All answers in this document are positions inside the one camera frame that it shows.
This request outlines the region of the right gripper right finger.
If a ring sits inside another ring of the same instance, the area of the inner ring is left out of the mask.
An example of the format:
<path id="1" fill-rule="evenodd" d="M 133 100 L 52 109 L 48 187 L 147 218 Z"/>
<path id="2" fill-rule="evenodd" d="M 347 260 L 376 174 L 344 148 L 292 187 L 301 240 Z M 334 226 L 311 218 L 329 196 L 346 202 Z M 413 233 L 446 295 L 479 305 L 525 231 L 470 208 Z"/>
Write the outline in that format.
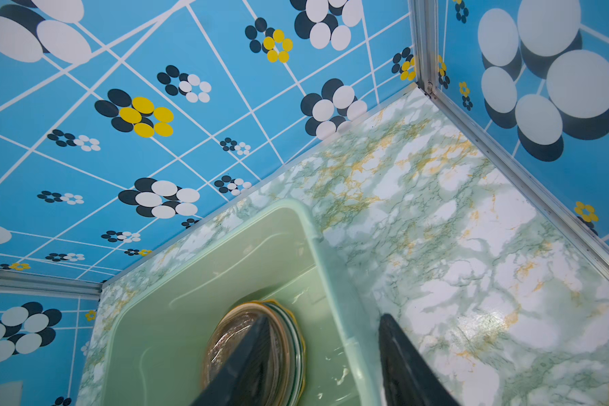
<path id="1" fill-rule="evenodd" d="M 387 405 L 458 406 L 390 314 L 381 316 L 378 333 Z"/>

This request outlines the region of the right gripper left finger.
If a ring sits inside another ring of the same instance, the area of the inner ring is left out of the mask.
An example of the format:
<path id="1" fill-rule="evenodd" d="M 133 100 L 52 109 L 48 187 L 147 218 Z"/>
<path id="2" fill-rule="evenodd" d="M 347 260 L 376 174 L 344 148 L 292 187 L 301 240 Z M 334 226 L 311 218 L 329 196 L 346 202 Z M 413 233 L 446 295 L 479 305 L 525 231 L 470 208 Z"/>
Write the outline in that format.
<path id="1" fill-rule="evenodd" d="M 192 405 L 263 405 L 270 353 L 270 321 L 260 316 Z"/>

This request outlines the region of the greenish glass plate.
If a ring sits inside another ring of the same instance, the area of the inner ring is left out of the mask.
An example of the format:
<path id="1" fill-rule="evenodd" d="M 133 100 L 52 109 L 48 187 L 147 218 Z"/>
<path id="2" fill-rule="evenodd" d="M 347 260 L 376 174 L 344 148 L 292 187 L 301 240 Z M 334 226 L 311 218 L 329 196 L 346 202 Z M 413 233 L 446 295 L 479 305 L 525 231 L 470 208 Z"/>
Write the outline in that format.
<path id="1" fill-rule="evenodd" d="M 305 341 L 293 314 L 274 300 L 240 304 L 221 319 L 206 347 L 202 391 L 214 380 L 260 316 L 266 316 L 270 321 L 271 340 L 263 405 L 296 405 L 305 386 Z"/>

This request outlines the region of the light green plastic bin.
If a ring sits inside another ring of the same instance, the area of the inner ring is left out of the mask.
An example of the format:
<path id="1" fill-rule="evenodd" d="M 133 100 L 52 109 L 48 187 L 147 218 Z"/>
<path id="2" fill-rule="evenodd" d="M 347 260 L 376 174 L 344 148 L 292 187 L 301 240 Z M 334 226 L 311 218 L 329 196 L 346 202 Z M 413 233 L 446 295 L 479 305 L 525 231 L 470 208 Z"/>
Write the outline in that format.
<path id="1" fill-rule="evenodd" d="M 304 338 L 303 405 L 378 405 L 379 312 L 353 284 L 310 210 L 285 199 L 243 223 L 116 318 L 100 405 L 187 405 L 206 345 L 246 302 L 272 301 Z"/>

